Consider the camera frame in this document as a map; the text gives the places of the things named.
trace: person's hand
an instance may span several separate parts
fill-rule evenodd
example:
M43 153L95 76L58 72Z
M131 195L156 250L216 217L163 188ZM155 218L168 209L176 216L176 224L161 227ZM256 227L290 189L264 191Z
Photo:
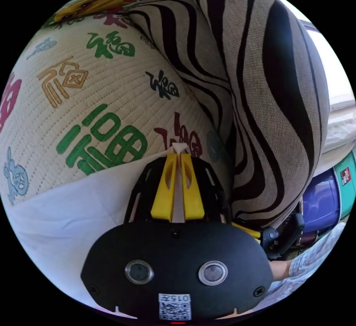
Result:
M270 261L273 281L281 281L289 277L289 268L292 260L273 260Z
M216 320L222 320L222 319L229 319L231 317L237 317L237 316L242 316L242 315L246 315L246 314L250 314L251 312L253 312L253 309L252 310L248 310L246 312L243 312L242 314L238 314L237 313L237 309L234 309L234 312L230 315L227 315L227 316L223 316L223 317L220 317L219 319L216 319Z

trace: yellow bracket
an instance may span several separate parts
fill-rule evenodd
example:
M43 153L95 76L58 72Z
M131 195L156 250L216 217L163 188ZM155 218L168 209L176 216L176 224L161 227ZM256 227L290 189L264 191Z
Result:
M261 243L260 238L261 238L261 233L258 231L250 230L247 227L240 226L234 222L231 222L231 224L245 232L247 232L249 235L251 235L258 243Z
M151 216L153 218L172 222L177 158L177 154L167 155L155 201L153 202L151 209ZM191 156L190 154L181 154L180 158L182 168L184 219L185 221L201 220L204 218L205 212ZM261 243L260 232L243 227L234 222L231 224L247 232L255 238L258 243Z
M184 219L201 220L204 215L197 178L190 154L181 154Z
M151 209L151 216L153 218L172 222L176 171L177 155L168 154Z

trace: light blue shirt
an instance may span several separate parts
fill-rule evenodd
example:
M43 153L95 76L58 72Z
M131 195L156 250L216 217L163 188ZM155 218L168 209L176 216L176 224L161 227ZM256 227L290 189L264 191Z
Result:
M290 265L289 277L272 283L266 297L253 311L264 309L283 300L303 285L325 261L325 258L339 239L344 227L345 223L339 223L314 246L296 257Z

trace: purple container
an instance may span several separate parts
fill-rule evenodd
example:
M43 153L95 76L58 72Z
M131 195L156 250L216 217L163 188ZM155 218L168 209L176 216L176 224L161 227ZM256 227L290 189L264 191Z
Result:
M333 228L340 219L340 198L332 169L314 177L303 194L303 234Z

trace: screw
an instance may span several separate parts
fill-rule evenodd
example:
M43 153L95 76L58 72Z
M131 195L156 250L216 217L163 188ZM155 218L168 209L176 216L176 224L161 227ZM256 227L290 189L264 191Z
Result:
M264 286L260 286L259 288L257 288L254 292L253 292L253 296L254 297L259 297L261 296L265 291Z
M180 238L180 237L182 237L182 231L174 229L174 230L171 231L171 236L173 238Z
M98 295L99 294L99 289L95 286L95 285L92 285L90 287L90 292L94 295Z

